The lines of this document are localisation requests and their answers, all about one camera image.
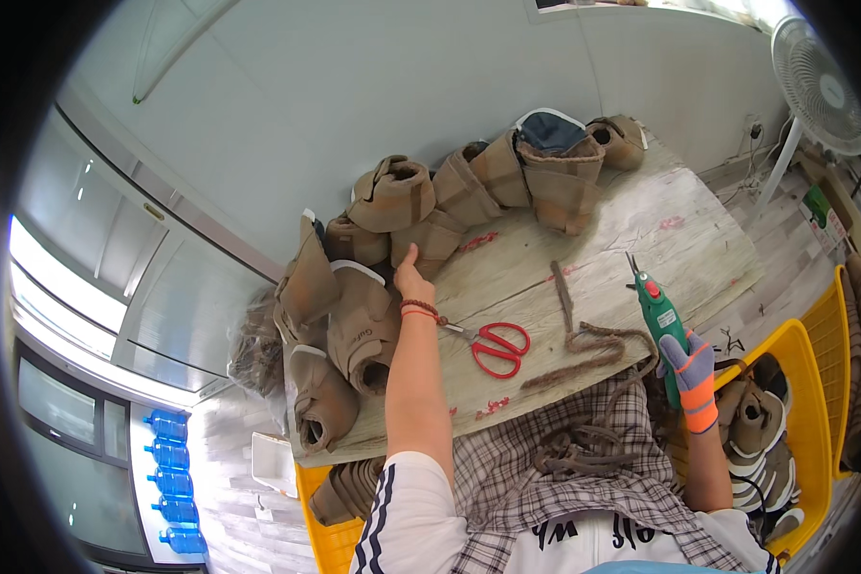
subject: green glue gun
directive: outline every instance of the green glue gun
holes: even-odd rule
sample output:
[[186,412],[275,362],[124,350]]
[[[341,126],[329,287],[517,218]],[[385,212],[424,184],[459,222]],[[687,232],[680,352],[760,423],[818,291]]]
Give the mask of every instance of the green glue gun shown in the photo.
[[[673,307],[673,303],[666,298],[663,289],[654,281],[652,276],[638,269],[638,263],[634,261],[633,255],[626,253],[625,256],[628,257],[628,264],[631,266],[631,272],[634,273],[634,284],[627,287],[633,288],[638,293],[638,303],[641,304],[644,322],[647,324],[647,329],[651,331],[651,338],[654,339],[657,351],[660,351],[660,337],[673,335],[673,338],[682,345],[682,350],[689,353],[686,330],[682,326],[682,321],[679,320],[679,314]],[[664,378],[666,400],[669,401],[671,407],[680,409],[676,373],[673,372],[673,367],[666,361],[663,353],[660,353],[660,360],[666,365],[666,377]]]

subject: standing fan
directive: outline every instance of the standing fan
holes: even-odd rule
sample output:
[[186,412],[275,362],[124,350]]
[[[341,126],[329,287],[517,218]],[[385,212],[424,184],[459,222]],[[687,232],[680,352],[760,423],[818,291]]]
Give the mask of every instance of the standing fan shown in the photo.
[[744,223],[748,230],[762,215],[794,155],[801,133],[841,155],[861,155],[861,106],[838,64],[802,17],[789,16],[772,31],[772,65],[794,114],[781,149]]

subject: electrical outlet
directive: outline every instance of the electrical outlet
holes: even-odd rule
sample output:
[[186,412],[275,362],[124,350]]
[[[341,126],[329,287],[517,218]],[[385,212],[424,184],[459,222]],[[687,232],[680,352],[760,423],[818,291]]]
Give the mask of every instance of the electrical outlet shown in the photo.
[[749,133],[754,124],[762,124],[762,114],[746,114],[743,119],[743,133]]

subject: work glove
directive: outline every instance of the work glove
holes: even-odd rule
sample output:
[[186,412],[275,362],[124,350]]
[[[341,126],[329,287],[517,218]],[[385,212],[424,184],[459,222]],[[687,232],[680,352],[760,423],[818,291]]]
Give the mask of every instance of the work glove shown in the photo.
[[[673,335],[660,337],[660,352],[676,373],[679,402],[686,415],[686,426],[690,432],[701,434],[714,426],[717,420],[717,405],[714,404],[714,349],[703,341],[692,329],[686,333],[689,354]],[[666,376],[666,365],[661,361],[657,376]]]

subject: red paint mark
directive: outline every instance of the red paint mark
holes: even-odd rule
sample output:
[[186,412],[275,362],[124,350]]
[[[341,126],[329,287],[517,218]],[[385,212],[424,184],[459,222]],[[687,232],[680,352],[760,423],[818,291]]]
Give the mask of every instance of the red paint mark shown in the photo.
[[478,237],[471,240],[469,243],[463,245],[459,248],[459,252],[464,254],[467,251],[471,251],[482,245],[483,243],[491,243],[498,236],[497,232],[488,232],[485,235],[479,235]]
[[[576,271],[577,269],[580,269],[580,265],[569,265],[567,267],[562,267],[561,268],[561,275],[563,275],[565,277],[570,277],[571,274],[574,273],[574,271]],[[545,278],[546,283],[549,281],[553,281],[553,280],[554,280],[554,275],[550,275],[550,276]]]
[[489,414],[494,414],[501,407],[506,407],[510,402],[510,397],[504,397],[501,400],[489,400],[488,406],[485,410],[476,410],[475,411],[475,420],[482,420],[487,417]]
[[686,220],[678,215],[675,218],[666,218],[665,220],[660,220],[660,231],[677,230],[682,227],[685,222]]

